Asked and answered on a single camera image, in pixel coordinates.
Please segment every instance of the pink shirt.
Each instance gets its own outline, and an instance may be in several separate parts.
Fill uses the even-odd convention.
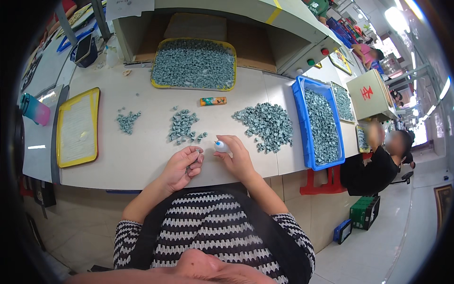
[[[361,53],[364,54],[364,57],[366,58],[366,63],[375,61],[375,58],[373,58],[369,54],[370,46],[363,44],[363,43],[360,43],[360,45],[361,45]]]

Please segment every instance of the glue bottle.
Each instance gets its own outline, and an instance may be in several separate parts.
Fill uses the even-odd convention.
[[[107,65],[109,65],[109,67],[112,68],[118,63],[118,55],[112,48],[109,48],[107,45],[106,49],[107,49],[106,62]]]
[[[214,149],[220,153],[230,153],[230,148],[221,140],[214,143]]]

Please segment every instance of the black and white striped top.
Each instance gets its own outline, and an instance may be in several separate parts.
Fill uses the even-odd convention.
[[[308,257],[313,273],[314,248],[295,218],[290,213],[275,214],[272,218],[295,239],[301,248],[300,253]],[[122,220],[118,223],[113,256],[115,269],[130,262],[130,253],[141,229],[142,224],[137,222]],[[200,249],[225,262],[247,264],[277,283],[288,282],[279,264],[248,223],[241,206],[230,194],[196,192],[172,202],[162,223],[151,268],[175,266],[187,249]]]

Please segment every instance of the red chinese character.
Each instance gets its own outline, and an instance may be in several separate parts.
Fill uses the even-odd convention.
[[[361,94],[363,95],[364,100],[369,99],[370,100],[370,95],[373,95],[374,92],[372,92],[371,87],[369,86],[369,89],[366,89],[366,87],[363,87],[361,91]]]

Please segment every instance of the doormat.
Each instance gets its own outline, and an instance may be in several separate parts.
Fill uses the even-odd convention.
[[[437,202],[438,226],[437,232],[440,231],[444,219],[448,215],[449,204],[453,197],[453,187],[451,184],[434,188],[435,201]]]

